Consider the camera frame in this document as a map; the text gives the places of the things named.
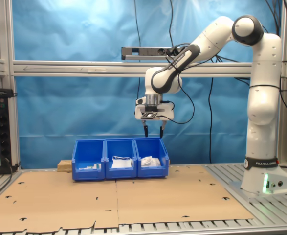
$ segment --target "wooden block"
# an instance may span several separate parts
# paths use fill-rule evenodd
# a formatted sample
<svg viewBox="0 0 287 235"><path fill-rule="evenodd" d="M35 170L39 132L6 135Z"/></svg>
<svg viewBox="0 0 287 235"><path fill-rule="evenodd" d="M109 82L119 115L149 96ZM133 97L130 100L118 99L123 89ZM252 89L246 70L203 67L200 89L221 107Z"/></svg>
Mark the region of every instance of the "wooden block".
<svg viewBox="0 0 287 235"><path fill-rule="evenodd" d="M71 172L71 160L61 160L57 165L57 172Z"/></svg>

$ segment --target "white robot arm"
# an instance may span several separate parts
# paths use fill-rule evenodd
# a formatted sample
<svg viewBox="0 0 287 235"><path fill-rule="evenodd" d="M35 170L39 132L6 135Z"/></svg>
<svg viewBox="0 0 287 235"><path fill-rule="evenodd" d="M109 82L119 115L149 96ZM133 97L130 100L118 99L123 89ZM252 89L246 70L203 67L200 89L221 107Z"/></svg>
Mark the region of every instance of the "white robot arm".
<svg viewBox="0 0 287 235"><path fill-rule="evenodd" d="M135 117L142 120L147 136L147 120L161 120L161 135L167 120L174 119L173 105L162 102L162 94L179 92L178 76L189 64L214 57L235 40L253 49L248 97L248 127L245 173L242 188L256 195L287 193L287 173L275 156L276 122L282 44L279 36L263 32L261 23L245 15L234 22L228 17L213 21L166 67L149 68L145 75L145 97L136 101Z"/></svg>

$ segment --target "white paper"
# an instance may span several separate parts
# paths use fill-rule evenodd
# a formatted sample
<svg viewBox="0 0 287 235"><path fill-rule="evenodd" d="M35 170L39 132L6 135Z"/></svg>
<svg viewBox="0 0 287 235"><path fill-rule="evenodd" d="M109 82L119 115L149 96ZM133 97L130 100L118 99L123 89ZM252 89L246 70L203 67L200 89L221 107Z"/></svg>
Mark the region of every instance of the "white paper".
<svg viewBox="0 0 287 235"><path fill-rule="evenodd" d="M151 163L152 156L148 156L141 159L141 165L149 165Z"/></svg>
<svg viewBox="0 0 287 235"><path fill-rule="evenodd" d="M112 168L131 168L132 160L131 159L113 159Z"/></svg>
<svg viewBox="0 0 287 235"><path fill-rule="evenodd" d="M145 157L141 159L141 167L159 167L161 166L161 162L158 158L152 158L152 156Z"/></svg>

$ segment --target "green led light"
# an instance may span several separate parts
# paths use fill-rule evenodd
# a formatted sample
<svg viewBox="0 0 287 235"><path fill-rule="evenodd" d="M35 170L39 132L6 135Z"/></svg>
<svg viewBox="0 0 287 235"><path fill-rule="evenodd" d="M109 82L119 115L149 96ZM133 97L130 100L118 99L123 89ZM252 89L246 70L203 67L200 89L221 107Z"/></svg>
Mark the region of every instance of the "green led light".
<svg viewBox="0 0 287 235"><path fill-rule="evenodd" d="M268 174L265 174L263 182L263 193L266 193L267 181L268 181Z"/></svg>

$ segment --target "end effector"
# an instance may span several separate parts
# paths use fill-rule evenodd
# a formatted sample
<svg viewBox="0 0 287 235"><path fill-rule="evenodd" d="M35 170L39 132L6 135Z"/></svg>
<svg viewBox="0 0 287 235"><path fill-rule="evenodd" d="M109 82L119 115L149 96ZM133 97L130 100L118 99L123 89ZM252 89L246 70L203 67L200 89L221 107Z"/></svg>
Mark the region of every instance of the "end effector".
<svg viewBox="0 0 287 235"><path fill-rule="evenodd" d="M174 118L174 104L163 101L161 94L148 94L136 100L135 118L142 121L145 137L148 137L148 126L146 121L162 121L159 136L163 137L163 132L167 120Z"/></svg>

